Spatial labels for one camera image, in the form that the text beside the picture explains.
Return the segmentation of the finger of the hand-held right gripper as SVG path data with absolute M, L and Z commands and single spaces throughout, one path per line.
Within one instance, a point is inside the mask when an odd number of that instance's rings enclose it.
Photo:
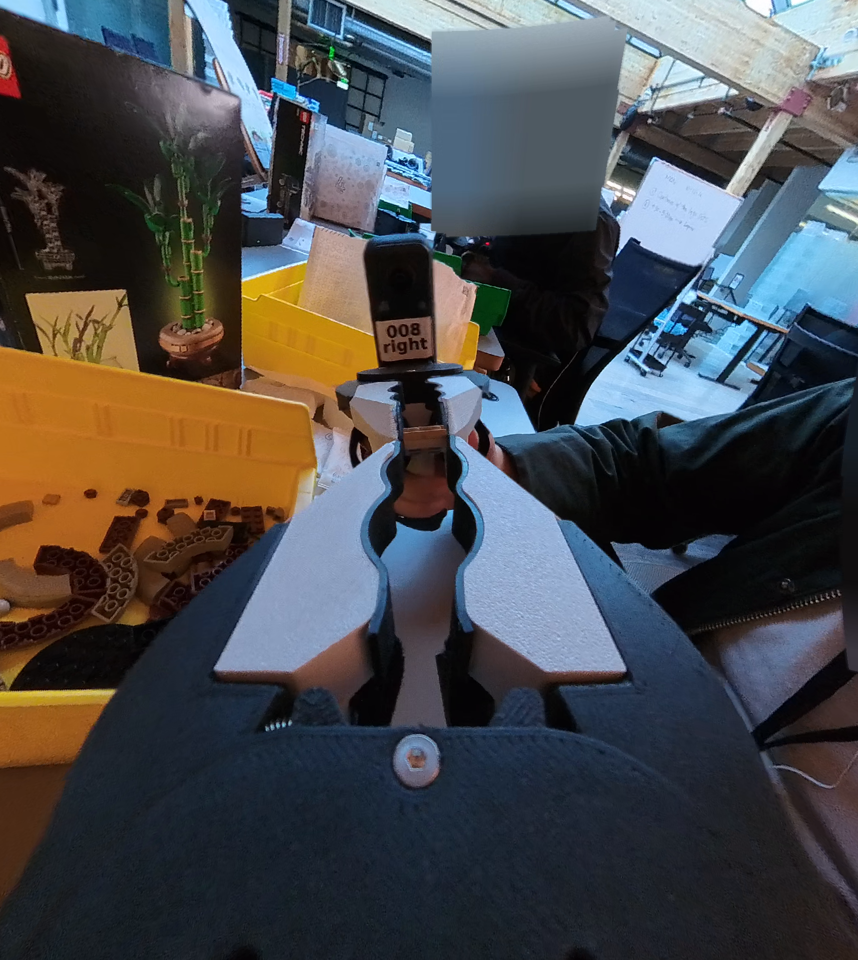
M 437 405 L 450 436 L 469 441 L 483 412 L 483 388 L 470 377 L 436 377 Z
M 358 380 L 350 400 L 350 417 L 354 427 L 365 438 L 370 452 L 400 440 L 404 427 L 401 426 L 399 387 L 399 382 L 395 380 Z

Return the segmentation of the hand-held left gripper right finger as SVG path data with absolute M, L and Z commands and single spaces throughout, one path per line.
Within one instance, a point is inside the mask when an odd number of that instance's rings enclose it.
M 452 438 L 455 575 L 436 659 L 446 722 L 484 726 L 510 690 L 618 683 L 624 663 L 553 513 L 462 438 Z

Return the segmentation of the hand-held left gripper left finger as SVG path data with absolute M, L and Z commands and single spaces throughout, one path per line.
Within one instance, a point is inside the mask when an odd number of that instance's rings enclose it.
M 383 553 L 403 474 L 389 442 L 289 523 L 215 665 L 220 680 L 326 689 L 354 722 L 389 725 L 403 653 Z

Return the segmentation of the yellow plastic bin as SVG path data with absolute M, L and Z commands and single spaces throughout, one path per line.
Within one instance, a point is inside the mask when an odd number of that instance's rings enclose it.
M 306 378 L 325 389 L 375 367 L 387 367 L 397 375 L 424 361 L 462 366 L 437 357 L 433 264 L 429 315 L 424 316 L 421 307 L 415 315 L 405 308 L 401 318 L 376 320 L 371 334 L 301 308 L 302 282 L 277 282 L 271 290 L 244 282 L 245 363 L 263 372 Z
M 289 401 L 0 347 L 0 507 L 34 504 L 0 532 L 0 560 L 99 556 L 128 488 L 150 510 L 199 496 L 290 518 L 315 493 L 310 420 Z M 71 763 L 113 692 L 1 692 L 0 769 Z

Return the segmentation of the person's right forearm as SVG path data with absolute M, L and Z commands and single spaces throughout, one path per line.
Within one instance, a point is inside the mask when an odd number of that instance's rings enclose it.
M 498 439 L 515 479 L 600 546 L 730 542 L 675 588 L 754 603 L 843 585 L 843 445 L 854 379 L 664 425 L 659 414 Z

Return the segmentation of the wooden standing desk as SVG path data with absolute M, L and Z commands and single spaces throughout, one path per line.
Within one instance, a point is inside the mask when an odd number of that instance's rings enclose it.
M 736 367 L 742 364 L 749 354 L 755 348 L 759 339 L 767 333 L 774 333 L 779 336 L 784 336 L 788 333 L 786 327 L 780 326 L 779 324 L 770 322 L 767 319 L 760 319 L 752 314 L 747 313 L 742 308 L 735 306 L 732 303 L 716 299 L 709 294 L 697 293 L 697 301 L 704 307 L 707 308 L 707 311 L 712 314 L 718 314 L 723 316 L 723 318 L 730 320 L 736 326 L 739 324 L 749 323 L 752 326 L 752 332 L 748 336 L 747 340 L 743 342 L 735 354 L 728 360 L 725 367 L 714 377 L 711 377 L 707 373 L 698 372 L 698 376 L 701 379 L 709 380 L 715 383 L 718 383 L 723 386 L 733 388 L 731 384 L 728 383 L 728 378 L 735 371 Z

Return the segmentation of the person's right hand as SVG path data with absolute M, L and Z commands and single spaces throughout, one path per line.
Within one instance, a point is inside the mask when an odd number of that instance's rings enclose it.
M 495 443 L 490 435 L 486 436 L 489 437 L 486 459 L 511 479 L 518 479 L 516 467 L 507 451 Z M 478 450 L 480 436 L 477 430 L 471 432 L 467 442 Z M 394 510 L 399 518 L 421 522 L 452 510 L 455 495 L 448 484 L 446 454 L 434 453 L 431 459 L 423 457 L 421 462 L 417 460 L 414 456 L 411 458 L 404 476 L 403 491 L 395 501 Z

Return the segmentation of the flat printed white paper bag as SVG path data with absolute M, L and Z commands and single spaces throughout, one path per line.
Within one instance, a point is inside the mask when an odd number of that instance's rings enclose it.
M 317 462 L 315 496 L 319 497 L 353 468 L 349 452 L 351 430 L 334 429 L 315 421 L 312 427 Z

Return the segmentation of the brown paper bag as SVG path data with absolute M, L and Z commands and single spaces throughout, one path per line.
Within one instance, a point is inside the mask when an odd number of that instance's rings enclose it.
M 372 233 L 388 148 L 324 119 L 315 117 L 310 132 L 300 216 Z
M 317 225 L 298 305 L 344 325 L 372 333 L 363 252 L 366 242 Z M 476 287 L 448 265 L 434 261 L 437 357 L 473 368 L 479 327 L 471 321 Z

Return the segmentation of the crumpled white paper bag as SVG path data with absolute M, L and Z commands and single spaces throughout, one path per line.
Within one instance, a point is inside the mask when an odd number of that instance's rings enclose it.
M 309 409 L 312 419 L 321 425 L 335 428 L 341 424 L 334 393 L 306 378 L 245 366 L 242 390 L 261 397 L 301 403 Z

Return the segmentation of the green plastic bin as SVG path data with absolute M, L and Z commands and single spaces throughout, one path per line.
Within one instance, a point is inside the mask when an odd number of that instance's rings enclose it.
M 469 331 L 475 333 L 476 345 L 482 345 L 485 336 L 500 327 L 506 318 L 510 291 L 469 278 L 469 265 L 475 253 L 465 252 L 460 258 L 459 293 L 460 309 L 469 323 Z

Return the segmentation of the narrow black toy set box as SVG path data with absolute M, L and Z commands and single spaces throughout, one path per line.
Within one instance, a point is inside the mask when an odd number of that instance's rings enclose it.
M 327 117 L 282 97 L 276 98 L 274 109 L 267 211 L 280 215 L 288 229 L 300 216 L 306 174 L 314 176 Z

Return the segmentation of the pile of brown toy bricks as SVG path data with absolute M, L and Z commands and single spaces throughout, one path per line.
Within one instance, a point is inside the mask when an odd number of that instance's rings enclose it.
M 90 627 L 174 618 L 273 526 L 285 507 L 223 498 L 167 498 L 157 534 L 140 536 L 150 519 L 149 492 L 128 487 L 119 512 L 93 551 L 42 544 L 32 562 L 0 558 L 0 692 L 38 652 Z M 35 519 L 30 499 L 0 506 L 0 534 Z

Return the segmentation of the black office chair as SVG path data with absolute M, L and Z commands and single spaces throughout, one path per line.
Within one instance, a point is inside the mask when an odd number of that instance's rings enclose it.
M 544 431 L 573 425 L 589 388 L 603 369 L 678 294 L 699 271 L 699 265 L 656 254 L 630 238 L 614 259 L 608 308 L 590 345 L 575 355 L 541 394 L 534 419 Z

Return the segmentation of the whiteboard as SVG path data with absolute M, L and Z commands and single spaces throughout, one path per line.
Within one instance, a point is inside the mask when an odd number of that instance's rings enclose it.
M 664 258 L 705 264 L 742 198 L 654 159 L 620 220 L 622 248 L 631 239 Z

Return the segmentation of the black bamboo toy set box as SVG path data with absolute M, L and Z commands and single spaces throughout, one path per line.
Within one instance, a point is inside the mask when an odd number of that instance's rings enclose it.
M 242 119 L 0 8 L 0 346 L 238 388 Z

